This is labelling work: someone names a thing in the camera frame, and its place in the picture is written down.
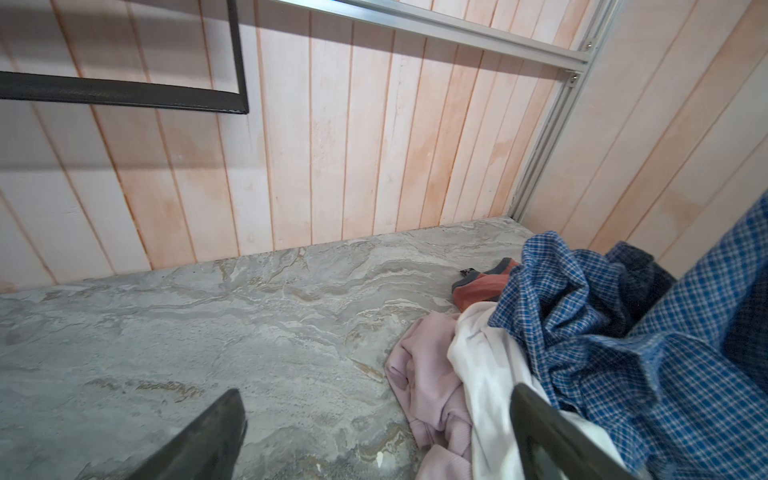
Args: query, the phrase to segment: pink cloth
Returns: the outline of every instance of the pink cloth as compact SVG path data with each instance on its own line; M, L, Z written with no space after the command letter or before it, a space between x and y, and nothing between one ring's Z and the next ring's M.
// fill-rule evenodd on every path
M448 361L456 316L432 312L416 320L384 365L416 444L432 446L417 479L471 480L472 420L462 381Z

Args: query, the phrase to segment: blue plaid shirt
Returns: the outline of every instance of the blue plaid shirt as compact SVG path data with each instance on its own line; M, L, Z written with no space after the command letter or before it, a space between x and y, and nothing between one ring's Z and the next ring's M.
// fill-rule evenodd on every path
M676 282L647 253L526 242L491 326L631 472L768 478L768 194Z

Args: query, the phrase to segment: white shirt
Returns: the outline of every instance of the white shirt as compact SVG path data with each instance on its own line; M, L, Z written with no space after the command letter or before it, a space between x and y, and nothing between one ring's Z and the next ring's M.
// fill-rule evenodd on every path
M474 480L524 480L515 432L509 416L512 389L524 383L547 403L541 383L531 374L518 343L502 328L488 326L496 302L472 304L456 323L448 360L464 382L472 417ZM624 466L616 446L600 426L573 412L560 412L595 445Z

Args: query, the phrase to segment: clothes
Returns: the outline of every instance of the clothes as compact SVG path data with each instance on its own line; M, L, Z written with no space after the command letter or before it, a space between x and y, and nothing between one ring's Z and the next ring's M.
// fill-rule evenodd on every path
M626 243L602 256L547 232L525 244L489 325L631 472L768 478L767 266L766 195L677 283Z
M547 396L538 380L531 376L525 355L506 330L488 326L495 302L479 302L458 318L456 335L448 359L464 381L464 391L472 417L472 476L475 480L523 480L520 452L509 416L512 389L524 383ZM598 447L623 465L608 434L579 418L562 412Z
M480 273L471 268L462 270L466 276L453 284L453 303L462 312L475 302L496 301L509 281L509 271L518 263L512 258L503 258L487 272Z
M416 320L384 365L417 446L431 446L416 478L472 478L472 421L462 381L447 357L455 327L455 316L444 313L432 312Z

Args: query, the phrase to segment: marble floor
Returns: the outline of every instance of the marble floor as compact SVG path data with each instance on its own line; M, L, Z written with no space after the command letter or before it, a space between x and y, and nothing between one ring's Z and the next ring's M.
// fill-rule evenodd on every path
M231 387L235 478L414 478L389 350L529 236L494 218L0 296L0 478L123 478Z

